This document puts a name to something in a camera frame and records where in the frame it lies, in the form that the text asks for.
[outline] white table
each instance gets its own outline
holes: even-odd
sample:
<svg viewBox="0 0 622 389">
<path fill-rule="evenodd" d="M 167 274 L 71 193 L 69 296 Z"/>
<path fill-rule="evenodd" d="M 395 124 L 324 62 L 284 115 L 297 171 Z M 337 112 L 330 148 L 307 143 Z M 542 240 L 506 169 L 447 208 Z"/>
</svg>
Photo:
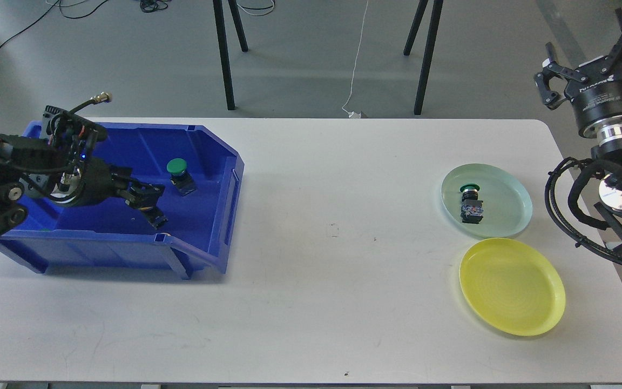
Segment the white table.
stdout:
<svg viewBox="0 0 622 389">
<path fill-rule="evenodd" d="M 240 152 L 227 274 L 43 276 L 0 254 L 0 381 L 622 383 L 622 285 L 546 215 L 543 184 L 561 157 L 543 123 L 112 121 L 203 124 Z M 446 219 L 439 188 L 474 162 L 508 170 L 531 195 L 516 239 L 553 263 L 567 292 L 543 336 L 492 329 L 459 292 L 459 261 L 477 239 Z"/>
</svg>

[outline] white cable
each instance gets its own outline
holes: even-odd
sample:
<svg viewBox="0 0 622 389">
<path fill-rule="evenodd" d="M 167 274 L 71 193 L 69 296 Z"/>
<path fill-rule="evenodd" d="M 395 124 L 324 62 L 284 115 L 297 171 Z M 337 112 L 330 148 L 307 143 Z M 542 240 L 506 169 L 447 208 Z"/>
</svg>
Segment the white cable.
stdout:
<svg viewBox="0 0 622 389">
<path fill-rule="evenodd" d="M 345 106 L 350 102 L 352 98 L 352 91 L 354 89 L 354 74 L 356 71 L 356 60 L 359 58 L 359 50 L 361 49 L 361 38 L 363 37 L 363 24 L 366 22 L 366 11 L 368 10 L 368 0 L 366 0 L 366 8 L 363 10 L 363 19 L 361 20 L 361 32 L 359 34 L 359 45 L 356 47 L 356 57 L 355 57 L 355 67 L 352 69 L 352 82 L 350 82 L 350 96 L 348 96 L 345 104 L 341 106 L 342 110 L 345 111 L 348 115 L 352 115 L 352 113 L 345 109 Z"/>
<path fill-rule="evenodd" d="M 265 16 L 265 15 L 268 15 L 270 12 L 273 12 L 273 11 L 275 10 L 275 0 L 270 0 L 270 3 L 272 4 L 272 5 L 269 7 L 269 8 L 270 8 L 270 10 L 269 10 L 268 12 L 266 12 L 266 13 L 262 13 L 262 14 L 252 14 L 251 12 L 247 11 L 247 10 L 246 10 L 246 8 L 242 7 L 242 6 L 241 6 L 241 5 L 239 5 L 238 3 L 237 3 L 237 6 L 238 6 L 239 8 L 241 8 L 241 10 L 242 10 L 242 11 L 244 11 L 244 13 L 246 13 L 246 14 L 248 14 L 248 15 L 251 15 L 251 16 Z"/>
<path fill-rule="evenodd" d="M 81 0 L 80 2 L 69 4 L 69 5 L 61 5 L 60 2 L 50 3 L 50 0 L 45 0 L 45 3 L 47 5 L 56 5 L 57 7 L 73 7 L 74 5 L 79 5 L 80 3 L 85 3 L 87 1 L 88 0 Z"/>
</svg>

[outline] green button cap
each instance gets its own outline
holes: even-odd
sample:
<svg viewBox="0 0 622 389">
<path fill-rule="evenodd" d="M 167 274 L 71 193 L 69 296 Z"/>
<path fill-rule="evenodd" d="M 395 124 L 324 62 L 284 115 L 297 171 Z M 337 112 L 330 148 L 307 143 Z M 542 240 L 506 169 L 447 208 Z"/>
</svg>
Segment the green button cap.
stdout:
<svg viewBox="0 0 622 389">
<path fill-rule="evenodd" d="M 464 192 L 464 190 L 469 188 L 469 187 L 473 187 L 476 190 L 481 189 L 481 188 L 479 188 L 479 185 L 477 185 L 477 184 L 464 184 L 461 187 L 459 187 L 459 191 L 460 192 Z"/>
<path fill-rule="evenodd" d="M 175 158 L 167 163 L 167 172 L 171 175 L 180 175 L 186 170 L 186 162 L 182 158 Z"/>
</svg>

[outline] plate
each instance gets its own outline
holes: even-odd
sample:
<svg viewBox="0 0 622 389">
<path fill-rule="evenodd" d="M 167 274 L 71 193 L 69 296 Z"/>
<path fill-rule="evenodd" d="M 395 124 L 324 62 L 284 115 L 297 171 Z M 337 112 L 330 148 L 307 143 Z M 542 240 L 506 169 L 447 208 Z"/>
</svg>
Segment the plate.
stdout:
<svg viewBox="0 0 622 389">
<path fill-rule="evenodd" d="M 460 187 L 477 184 L 484 218 L 479 224 L 462 223 L 459 216 Z M 449 172 L 441 184 L 441 199 L 447 214 L 460 229 L 478 237 L 509 237 L 529 224 L 532 214 L 529 193 L 508 172 L 483 163 L 470 163 Z"/>
<path fill-rule="evenodd" d="M 553 265 L 524 243 L 491 238 L 459 265 L 464 298 L 485 322 L 522 337 L 553 328 L 565 311 L 565 288 Z"/>
</svg>

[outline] black table leg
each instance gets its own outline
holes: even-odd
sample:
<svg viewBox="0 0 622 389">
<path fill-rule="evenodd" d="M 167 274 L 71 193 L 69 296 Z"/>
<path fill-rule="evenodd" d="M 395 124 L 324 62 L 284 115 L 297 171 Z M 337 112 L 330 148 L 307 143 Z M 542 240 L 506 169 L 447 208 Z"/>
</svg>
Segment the black table leg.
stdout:
<svg viewBox="0 0 622 389">
<path fill-rule="evenodd" d="M 249 45 L 246 44 L 246 36 L 244 35 L 244 27 L 241 25 L 241 17 L 239 16 L 239 7 L 236 4 L 236 0 L 227 0 L 229 3 L 229 10 L 232 11 L 232 19 L 234 20 L 234 28 L 236 29 L 236 36 L 239 38 L 239 45 L 241 51 L 249 51 Z"/>
<path fill-rule="evenodd" d="M 233 111 L 234 91 L 232 90 L 232 72 L 229 69 L 229 51 L 227 50 L 227 34 L 225 32 L 225 15 L 222 11 L 222 0 L 213 0 L 215 11 L 215 29 L 218 32 L 218 46 L 220 46 L 220 62 L 222 63 L 222 81 L 225 82 L 225 97 L 227 109 Z"/>
<path fill-rule="evenodd" d="M 404 51 L 402 51 L 402 54 L 409 55 L 410 52 L 412 52 L 414 38 L 417 36 L 419 26 L 422 24 L 424 11 L 427 9 L 428 3 L 429 0 L 419 0 L 419 5 L 417 5 L 417 12 L 414 14 L 414 20 L 412 20 L 412 28 L 409 29 L 409 35 L 407 35 L 407 43 L 405 43 L 404 45 Z"/>
<path fill-rule="evenodd" d="M 417 101 L 414 102 L 415 115 L 422 114 L 424 95 L 425 93 L 427 93 L 427 82 L 429 81 L 431 60 L 434 58 L 436 34 L 438 33 L 438 24 L 440 22 L 440 14 L 442 8 L 443 0 L 434 0 L 434 9 L 431 11 L 431 21 L 429 24 L 429 35 L 427 36 L 427 47 L 424 51 L 424 62 L 422 62 L 422 73 L 419 76 L 419 85 L 417 87 Z"/>
</svg>

